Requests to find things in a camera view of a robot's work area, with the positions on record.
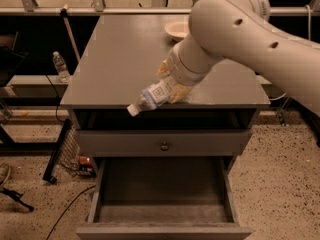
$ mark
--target desk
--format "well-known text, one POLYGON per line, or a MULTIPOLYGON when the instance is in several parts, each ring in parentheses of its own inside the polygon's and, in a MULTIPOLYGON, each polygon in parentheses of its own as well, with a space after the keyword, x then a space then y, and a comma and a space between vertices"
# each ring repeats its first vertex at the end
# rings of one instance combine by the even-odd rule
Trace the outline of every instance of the desk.
POLYGON ((132 118, 126 107, 156 80, 185 15, 100 18, 61 104, 97 187, 81 239, 244 239, 228 181, 269 100, 254 72, 219 63, 177 104, 132 118))

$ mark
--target gray tabletop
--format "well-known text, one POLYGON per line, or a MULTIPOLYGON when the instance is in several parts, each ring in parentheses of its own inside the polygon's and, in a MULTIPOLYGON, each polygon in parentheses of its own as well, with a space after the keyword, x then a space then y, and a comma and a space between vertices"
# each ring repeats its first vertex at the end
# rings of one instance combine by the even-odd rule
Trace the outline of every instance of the gray tabletop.
MULTIPOLYGON (((157 80, 174 41, 167 22, 186 15, 101 16, 63 96, 67 108, 125 108, 157 80)), ((254 72, 225 60, 177 104, 163 108, 265 107, 269 100, 254 72)))

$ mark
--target plastic bottle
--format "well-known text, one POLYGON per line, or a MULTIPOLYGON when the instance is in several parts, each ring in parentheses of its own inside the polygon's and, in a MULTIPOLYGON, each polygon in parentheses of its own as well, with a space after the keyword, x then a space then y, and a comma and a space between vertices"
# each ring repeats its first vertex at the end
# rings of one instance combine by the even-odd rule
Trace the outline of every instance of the plastic bottle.
POLYGON ((60 81, 63 83, 68 83, 70 80, 70 73, 64 58, 59 54, 59 52, 55 51, 53 53, 52 61, 59 74, 60 81))
POLYGON ((168 76, 148 86, 141 92, 138 100, 127 107, 128 112, 131 116, 136 116, 141 111, 154 110, 160 107, 169 100, 175 84, 175 80, 168 76))

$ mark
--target terrazzo floor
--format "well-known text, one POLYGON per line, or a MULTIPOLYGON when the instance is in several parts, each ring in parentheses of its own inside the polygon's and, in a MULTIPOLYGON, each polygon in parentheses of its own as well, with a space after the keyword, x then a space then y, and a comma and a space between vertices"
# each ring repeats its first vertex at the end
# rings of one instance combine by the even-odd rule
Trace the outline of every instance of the terrazzo floor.
MULTIPOLYGON (((320 236, 320 149, 316 138, 291 111, 288 125, 279 124, 273 112, 262 112, 253 136, 229 174, 240 225, 253 230, 248 240, 307 239, 320 236)), ((24 194, 33 212, 0 195, 0 239, 47 239, 55 222, 94 178, 71 176, 57 165, 56 185, 42 181, 49 161, 47 153, 2 153, 12 175, 8 189, 24 194)), ((79 239, 76 228, 90 209, 90 193, 82 194, 56 225, 49 239, 79 239)))

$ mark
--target drawer front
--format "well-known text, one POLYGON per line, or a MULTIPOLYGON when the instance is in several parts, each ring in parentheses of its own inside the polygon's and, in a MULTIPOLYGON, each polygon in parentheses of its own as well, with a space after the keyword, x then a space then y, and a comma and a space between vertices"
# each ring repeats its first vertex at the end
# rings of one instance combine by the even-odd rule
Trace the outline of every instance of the drawer front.
POLYGON ((102 160, 81 239, 243 240, 221 157, 102 160))
POLYGON ((83 152, 92 156, 233 156, 246 147, 252 132, 214 131, 77 131, 83 152))

